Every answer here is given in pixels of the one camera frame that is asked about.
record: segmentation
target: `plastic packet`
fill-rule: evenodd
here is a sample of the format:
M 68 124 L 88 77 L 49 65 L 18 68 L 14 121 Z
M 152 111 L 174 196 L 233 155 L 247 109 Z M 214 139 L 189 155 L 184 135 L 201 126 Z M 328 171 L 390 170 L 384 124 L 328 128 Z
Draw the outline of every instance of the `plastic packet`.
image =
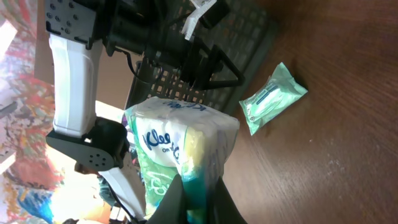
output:
M 149 98 L 125 111 L 134 133 L 146 187 L 147 215 L 155 212 L 175 174 L 180 174 L 188 222 L 205 223 L 206 195 L 223 175 L 239 121 L 213 108 Z
M 268 121 L 275 118 L 307 90 L 297 84 L 283 63 L 280 63 L 267 83 L 252 97 L 240 101 L 250 134 L 255 134 Z

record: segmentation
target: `kleenex packet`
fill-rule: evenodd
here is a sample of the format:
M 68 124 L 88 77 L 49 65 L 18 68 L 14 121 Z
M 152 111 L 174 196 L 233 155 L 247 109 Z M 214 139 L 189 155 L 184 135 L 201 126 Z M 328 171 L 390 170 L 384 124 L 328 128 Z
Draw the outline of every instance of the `kleenex packet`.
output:
M 292 103 L 300 99 L 307 90 L 297 84 L 283 63 L 256 94 L 240 101 L 250 134 L 255 134 L 268 121 L 275 118 Z

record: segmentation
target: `wooden table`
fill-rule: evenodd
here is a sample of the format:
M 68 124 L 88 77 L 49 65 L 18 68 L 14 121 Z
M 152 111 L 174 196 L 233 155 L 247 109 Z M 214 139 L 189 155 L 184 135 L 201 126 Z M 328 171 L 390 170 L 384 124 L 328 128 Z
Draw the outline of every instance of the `wooden table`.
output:
M 224 181 L 248 223 L 398 223 L 398 2 L 259 0 L 280 34 L 244 96 L 284 62 L 309 92 L 250 136 Z

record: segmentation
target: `crumpled plastic packaging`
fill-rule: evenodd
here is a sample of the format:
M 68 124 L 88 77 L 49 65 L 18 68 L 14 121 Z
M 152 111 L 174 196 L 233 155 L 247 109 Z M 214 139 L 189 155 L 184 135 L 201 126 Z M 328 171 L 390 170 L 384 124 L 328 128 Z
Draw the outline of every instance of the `crumpled plastic packaging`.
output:
M 125 111 L 146 188 L 146 214 L 180 174 L 189 223 L 206 222 L 206 195 L 223 175 L 239 121 L 196 103 L 152 97 Z
M 307 90 L 297 84 L 286 66 L 280 63 L 268 82 L 256 94 L 239 102 L 250 134 L 255 134 L 306 93 Z

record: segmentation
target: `perforated plastic bin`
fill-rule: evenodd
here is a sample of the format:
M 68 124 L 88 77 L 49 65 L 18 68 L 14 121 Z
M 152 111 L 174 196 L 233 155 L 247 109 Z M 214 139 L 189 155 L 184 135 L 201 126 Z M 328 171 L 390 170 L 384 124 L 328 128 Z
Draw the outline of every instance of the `perforated plastic bin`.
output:
M 260 64 L 264 60 L 272 41 L 277 25 L 272 22 L 265 11 L 251 1 L 226 0 L 231 12 L 216 27 L 208 30 L 201 24 L 195 29 L 195 36 L 203 39 L 211 48 L 213 44 L 221 47 L 229 59 L 245 76 L 245 82 L 237 88 L 220 88 L 215 90 L 191 90 L 187 83 L 179 80 L 176 75 L 165 72 L 153 84 L 148 97 L 170 98 L 210 106 L 216 110 L 231 114 L 242 97 Z M 180 8 L 174 18 L 192 12 L 194 6 L 189 0 L 181 0 Z M 172 28 L 182 30 L 183 22 Z M 232 80 L 235 76 L 224 67 L 212 80 Z

